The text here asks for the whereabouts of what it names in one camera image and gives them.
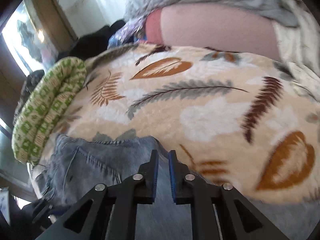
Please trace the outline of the purple plastic bag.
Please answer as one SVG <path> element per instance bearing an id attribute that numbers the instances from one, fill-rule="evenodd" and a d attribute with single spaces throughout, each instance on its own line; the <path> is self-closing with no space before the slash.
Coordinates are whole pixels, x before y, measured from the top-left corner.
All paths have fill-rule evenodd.
<path id="1" fill-rule="evenodd" d="M 112 36 L 108 41 L 108 49 L 122 46 L 126 43 L 146 41 L 146 17 L 131 19 L 127 22 L 118 20 L 110 26 Z"/>

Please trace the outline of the leaf pattern fleece blanket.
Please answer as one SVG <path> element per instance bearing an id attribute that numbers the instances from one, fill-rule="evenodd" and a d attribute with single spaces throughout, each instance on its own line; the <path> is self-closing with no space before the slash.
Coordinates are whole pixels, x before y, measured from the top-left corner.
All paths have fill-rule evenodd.
<path id="1" fill-rule="evenodd" d="M 261 55 L 132 44 L 85 61 L 55 135 L 156 138 L 212 182 L 267 203 L 319 200 L 319 78 Z"/>

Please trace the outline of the wooden door frame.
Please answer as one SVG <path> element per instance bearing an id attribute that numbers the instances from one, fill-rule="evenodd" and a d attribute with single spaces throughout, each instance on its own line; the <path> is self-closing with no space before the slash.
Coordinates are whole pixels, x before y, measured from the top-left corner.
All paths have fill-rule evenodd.
<path id="1" fill-rule="evenodd" d="M 31 0 L 45 34 L 58 52 L 68 50 L 77 40 L 58 0 Z"/>

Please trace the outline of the white floral crumpled garment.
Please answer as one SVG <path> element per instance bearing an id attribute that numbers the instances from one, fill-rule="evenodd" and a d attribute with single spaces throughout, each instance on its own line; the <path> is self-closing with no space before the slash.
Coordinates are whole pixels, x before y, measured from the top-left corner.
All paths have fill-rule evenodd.
<path id="1" fill-rule="evenodd" d="M 319 102 L 319 24 L 302 0 L 282 0 L 298 20 L 295 28 L 273 22 L 282 62 L 299 95 Z"/>

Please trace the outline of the pink bolster cushion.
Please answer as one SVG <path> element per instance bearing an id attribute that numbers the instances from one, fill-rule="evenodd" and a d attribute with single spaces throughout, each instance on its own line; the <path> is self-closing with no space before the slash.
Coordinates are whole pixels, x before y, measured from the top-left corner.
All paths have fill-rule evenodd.
<path id="1" fill-rule="evenodd" d="M 157 9 L 146 18 L 145 33 L 150 43 L 246 52 L 280 61 L 271 20 L 226 5 L 191 3 Z"/>

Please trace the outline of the blue denim pants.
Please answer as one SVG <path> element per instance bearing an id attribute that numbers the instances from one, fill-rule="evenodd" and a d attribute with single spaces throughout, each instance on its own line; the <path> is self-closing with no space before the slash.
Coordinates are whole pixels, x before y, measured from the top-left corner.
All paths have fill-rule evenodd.
<path id="1" fill-rule="evenodd" d="M 153 137 L 113 141 L 105 135 L 93 142 L 59 134 L 52 142 L 48 161 L 32 171 L 37 195 L 54 207 L 71 206 L 95 185 L 112 186 L 138 172 L 159 152 L 156 199 L 137 211 L 136 239 L 191 239 L 191 213 L 187 205 L 176 205 L 171 196 L 167 151 Z"/>

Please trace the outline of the black clothing pile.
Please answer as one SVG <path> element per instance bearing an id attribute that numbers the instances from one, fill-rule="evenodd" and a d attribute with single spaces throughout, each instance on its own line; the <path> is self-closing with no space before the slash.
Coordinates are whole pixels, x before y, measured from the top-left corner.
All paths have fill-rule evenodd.
<path id="1" fill-rule="evenodd" d="M 56 62 L 69 56 L 86 60 L 99 55 L 107 50 L 109 39 L 124 25 L 124 20 L 118 20 L 111 26 L 105 25 L 94 33 L 78 38 L 67 51 L 58 54 Z"/>

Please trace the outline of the green white patterned quilt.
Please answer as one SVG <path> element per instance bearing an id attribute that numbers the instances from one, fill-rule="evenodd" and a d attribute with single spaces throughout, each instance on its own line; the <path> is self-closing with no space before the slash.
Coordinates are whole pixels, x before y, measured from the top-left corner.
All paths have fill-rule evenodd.
<path id="1" fill-rule="evenodd" d="M 14 157 L 37 165 L 56 124 L 82 88 L 87 76 L 84 61 L 66 57 L 37 84 L 19 114 L 12 133 Z"/>

